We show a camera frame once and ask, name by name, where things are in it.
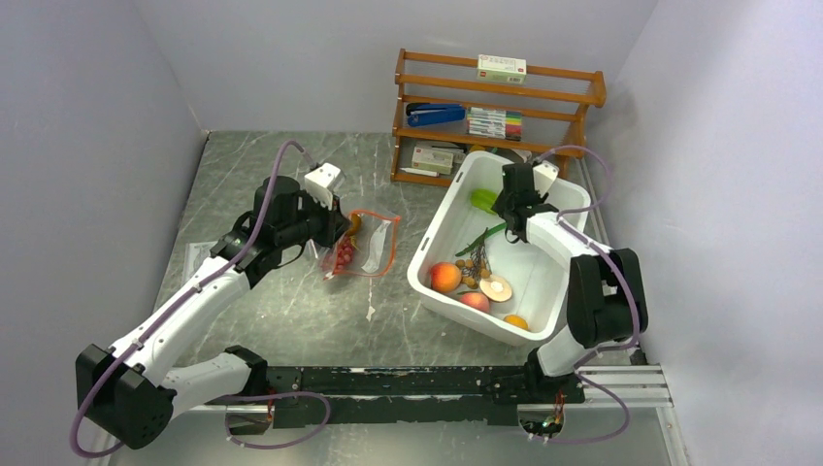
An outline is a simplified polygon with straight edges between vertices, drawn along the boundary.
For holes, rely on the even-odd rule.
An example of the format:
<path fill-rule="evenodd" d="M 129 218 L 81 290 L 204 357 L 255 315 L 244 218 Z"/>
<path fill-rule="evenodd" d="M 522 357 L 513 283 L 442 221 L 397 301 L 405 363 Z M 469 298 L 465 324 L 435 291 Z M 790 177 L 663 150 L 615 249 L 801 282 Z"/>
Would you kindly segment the green starfruit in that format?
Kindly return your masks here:
<path fill-rule="evenodd" d="M 487 189 L 474 189 L 470 194 L 470 203 L 473 207 L 490 215 L 497 215 L 494 205 L 499 194 Z"/>

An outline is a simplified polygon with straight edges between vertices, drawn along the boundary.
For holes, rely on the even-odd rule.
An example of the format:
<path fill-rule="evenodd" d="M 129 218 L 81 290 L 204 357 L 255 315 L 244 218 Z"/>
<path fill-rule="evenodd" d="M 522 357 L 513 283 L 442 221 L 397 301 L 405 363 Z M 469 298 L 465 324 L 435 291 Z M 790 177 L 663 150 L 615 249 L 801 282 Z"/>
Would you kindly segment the red grape bunch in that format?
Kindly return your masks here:
<path fill-rule="evenodd" d="M 357 251 L 356 238 L 354 236 L 344 235 L 335 246 L 333 272 L 341 273 L 353 261 Z"/>

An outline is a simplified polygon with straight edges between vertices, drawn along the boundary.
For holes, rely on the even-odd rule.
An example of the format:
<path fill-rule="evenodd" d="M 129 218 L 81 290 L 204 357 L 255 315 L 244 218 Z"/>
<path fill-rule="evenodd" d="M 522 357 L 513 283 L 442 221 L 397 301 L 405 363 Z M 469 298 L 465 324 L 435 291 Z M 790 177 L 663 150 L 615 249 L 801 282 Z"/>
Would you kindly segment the clear zip top bag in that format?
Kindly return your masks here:
<path fill-rule="evenodd" d="M 394 263 L 396 236 L 401 218 L 393 214 L 355 209 L 347 215 L 348 219 L 352 213 L 357 213 L 362 218 L 362 226 L 354 235 L 358 251 L 353 261 L 341 273 L 334 273 L 333 268 L 335 246 L 343 237 L 326 251 L 320 262 L 325 280 L 342 276 L 379 278 L 385 276 Z"/>

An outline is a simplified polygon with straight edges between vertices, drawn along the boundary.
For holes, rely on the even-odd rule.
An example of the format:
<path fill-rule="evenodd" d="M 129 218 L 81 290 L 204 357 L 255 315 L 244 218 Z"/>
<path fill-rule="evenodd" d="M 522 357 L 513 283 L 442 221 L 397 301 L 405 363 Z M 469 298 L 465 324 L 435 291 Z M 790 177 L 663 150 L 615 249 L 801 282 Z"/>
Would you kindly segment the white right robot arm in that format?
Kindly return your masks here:
<path fill-rule="evenodd" d="M 548 163 L 510 163 L 502 168 L 502 189 L 493 211 L 517 242 L 534 246 L 562 266 L 568 277 L 566 324 L 533 350 L 539 365 L 523 380 L 534 401 L 548 401 L 561 387 L 560 377 L 574 372 L 596 354 L 627 350 L 647 325 L 642 272 L 637 254 L 614 249 L 574 227 L 569 215 L 594 209 L 559 208 L 548 201 L 553 184 Z"/>

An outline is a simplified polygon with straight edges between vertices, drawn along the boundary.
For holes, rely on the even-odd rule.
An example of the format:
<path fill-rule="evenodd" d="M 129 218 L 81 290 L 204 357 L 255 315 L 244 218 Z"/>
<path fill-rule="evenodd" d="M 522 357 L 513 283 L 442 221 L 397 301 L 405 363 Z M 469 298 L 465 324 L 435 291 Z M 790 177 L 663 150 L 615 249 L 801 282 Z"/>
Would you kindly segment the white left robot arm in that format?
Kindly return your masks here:
<path fill-rule="evenodd" d="M 270 391 L 264 358 L 234 346 L 184 368 L 175 362 L 233 302 L 270 272 L 283 253 L 314 242 L 330 248 L 350 222 L 336 193 L 343 174 L 329 164 L 301 183 L 270 177 L 195 275 L 161 308 L 107 348 L 90 345 L 76 360 L 79 418 L 89 419 L 120 445 L 141 449 L 176 416 L 226 397 L 253 404 Z"/>

